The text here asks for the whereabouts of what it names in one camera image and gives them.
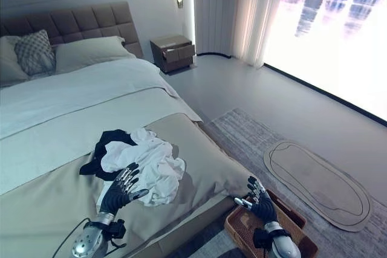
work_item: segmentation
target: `baseboard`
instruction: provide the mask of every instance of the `baseboard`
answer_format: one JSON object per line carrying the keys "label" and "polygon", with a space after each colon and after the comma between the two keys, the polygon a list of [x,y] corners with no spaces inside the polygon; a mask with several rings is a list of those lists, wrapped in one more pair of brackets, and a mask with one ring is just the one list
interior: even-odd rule
{"label": "baseboard", "polygon": [[221,56],[221,57],[225,57],[226,59],[231,59],[231,56],[228,56],[226,54],[221,54],[221,53],[200,53],[200,54],[196,54],[198,57],[200,56],[205,56],[207,54],[212,54],[212,55],[215,55],[215,56]]}
{"label": "baseboard", "polygon": [[285,73],[284,71],[281,71],[280,69],[277,69],[273,66],[270,66],[267,63],[265,63],[264,66],[266,66],[267,68],[272,69],[273,71],[280,73],[281,75],[286,76],[286,77],[288,77],[288,78],[290,78],[290,79],[292,79],[292,80],[294,80],[294,81],[296,81],[296,82],[298,82],[298,83],[300,83],[300,84],[302,84],[302,85],[304,85],[304,86],[306,86],[306,87],[308,87],[308,88],[310,88],[318,93],[321,93],[321,94],[339,102],[340,104],[343,104],[344,106],[347,106],[347,107],[351,108],[352,110],[355,110],[356,112],[358,112],[358,113],[372,119],[373,121],[378,122],[379,124],[387,127],[386,120],[381,119],[380,117],[378,117],[378,116],[376,116],[376,115],[374,115],[374,114],[372,114],[372,113],[370,113],[370,112],[368,112],[368,111],[366,111],[366,110],[364,110],[364,109],[362,109],[362,108],[360,108],[360,107],[358,107],[358,106],[356,106],[348,101],[345,101],[344,99],[341,99],[340,97],[338,97],[336,95],[333,95],[329,92],[324,91],[323,89],[320,89],[316,86],[313,86],[312,84],[309,84],[308,82],[305,82],[305,81],[303,81],[303,80],[301,80],[301,79],[299,79],[291,74]]}

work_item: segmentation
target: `wicker basket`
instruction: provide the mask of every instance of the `wicker basket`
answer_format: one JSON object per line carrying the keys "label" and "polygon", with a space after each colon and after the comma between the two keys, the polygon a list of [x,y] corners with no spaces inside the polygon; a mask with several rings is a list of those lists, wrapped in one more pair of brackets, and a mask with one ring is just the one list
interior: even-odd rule
{"label": "wicker basket", "polygon": [[[279,223],[290,232],[293,241],[300,249],[302,258],[316,257],[319,251],[317,245],[301,230],[306,224],[305,218],[286,206],[271,191],[268,190],[268,192],[274,202]],[[254,230],[263,226],[260,219],[241,206],[232,211],[224,223],[232,239],[248,258],[264,257],[264,250],[256,249],[253,243]]]}

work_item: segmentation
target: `floor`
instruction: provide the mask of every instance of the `floor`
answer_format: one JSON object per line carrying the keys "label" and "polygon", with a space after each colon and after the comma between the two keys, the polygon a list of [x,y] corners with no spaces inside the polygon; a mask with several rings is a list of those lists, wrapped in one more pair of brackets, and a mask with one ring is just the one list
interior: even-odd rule
{"label": "floor", "polygon": [[387,205],[387,127],[266,67],[220,56],[162,74],[205,123],[241,108],[335,164]]}

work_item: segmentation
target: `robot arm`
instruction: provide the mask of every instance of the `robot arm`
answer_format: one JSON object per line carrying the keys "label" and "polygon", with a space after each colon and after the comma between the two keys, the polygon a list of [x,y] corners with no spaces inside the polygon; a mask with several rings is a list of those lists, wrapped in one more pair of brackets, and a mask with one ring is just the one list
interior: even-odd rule
{"label": "robot arm", "polygon": [[272,199],[260,181],[254,177],[248,179],[247,187],[255,203],[235,198],[238,205],[245,207],[264,222],[264,229],[254,232],[254,246],[270,250],[270,258],[301,258],[300,251],[291,240],[290,234],[278,223]]}
{"label": "robot arm", "polygon": [[71,250],[70,258],[102,258],[108,250],[108,241],[116,248],[126,244],[116,245],[112,239],[121,239],[125,235],[124,221],[114,222],[118,210],[128,203],[149,193],[143,189],[131,193],[132,186],[138,181],[138,164],[132,163],[123,169],[106,192],[98,215],[83,228]]}

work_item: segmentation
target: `beige mat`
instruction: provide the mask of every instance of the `beige mat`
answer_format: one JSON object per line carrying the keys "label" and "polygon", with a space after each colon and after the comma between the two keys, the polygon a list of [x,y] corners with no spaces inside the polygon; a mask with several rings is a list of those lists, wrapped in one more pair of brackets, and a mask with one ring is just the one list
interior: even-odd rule
{"label": "beige mat", "polygon": [[292,192],[336,227],[357,232],[371,212],[371,197],[352,177],[292,141],[283,140],[266,151],[269,171]]}

